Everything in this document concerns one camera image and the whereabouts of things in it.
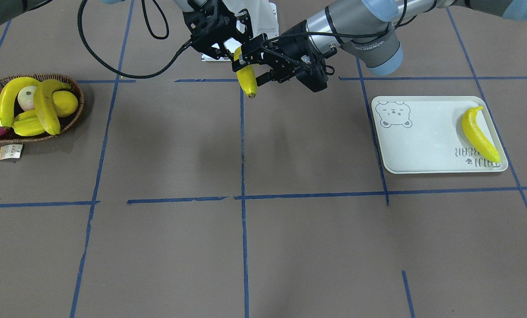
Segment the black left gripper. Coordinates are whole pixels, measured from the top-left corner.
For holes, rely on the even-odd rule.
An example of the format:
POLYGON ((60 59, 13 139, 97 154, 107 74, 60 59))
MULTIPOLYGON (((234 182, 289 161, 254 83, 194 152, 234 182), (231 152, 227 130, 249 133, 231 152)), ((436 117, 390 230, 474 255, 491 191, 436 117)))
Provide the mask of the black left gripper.
POLYGON ((320 52, 307 34, 305 21, 277 38, 269 39, 267 34, 260 34, 242 44, 240 50, 239 62, 231 63, 235 76, 236 71, 243 68, 239 64, 250 64, 258 87, 269 83, 281 84, 296 78, 312 92, 327 88, 328 78, 334 74, 334 68, 326 64, 326 59, 337 52, 334 46, 328 48, 326 53, 320 52))

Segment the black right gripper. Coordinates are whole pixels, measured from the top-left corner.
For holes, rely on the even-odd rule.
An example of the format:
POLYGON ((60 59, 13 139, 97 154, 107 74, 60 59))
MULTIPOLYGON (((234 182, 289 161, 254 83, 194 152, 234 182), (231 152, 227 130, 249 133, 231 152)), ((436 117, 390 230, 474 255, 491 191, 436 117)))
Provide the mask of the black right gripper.
POLYGON ((248 9, 236 15, 222 0, 187 0, 191 12, 184 12, 190 30, 191 46, 205 61, 233 61, 234 52, 228 47, 233 38, 241 45, 253 38, 248 9))

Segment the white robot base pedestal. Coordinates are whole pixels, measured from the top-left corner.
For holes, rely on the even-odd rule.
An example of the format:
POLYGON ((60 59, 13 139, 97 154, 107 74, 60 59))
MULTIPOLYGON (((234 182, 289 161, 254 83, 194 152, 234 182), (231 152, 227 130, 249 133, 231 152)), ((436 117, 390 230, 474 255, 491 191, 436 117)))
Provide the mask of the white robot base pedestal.
MULTIPOLYGON (((254 37, 260 34, 267 34, 269 38, 279 36, 279 23, 274 3, 270 3, 269 0, 223 0, 223 2, 235 15, 242 9, 249 10, 254 37)), ((233 52, 239 46, 241 44, 235 39, 228 45, 233 52)))

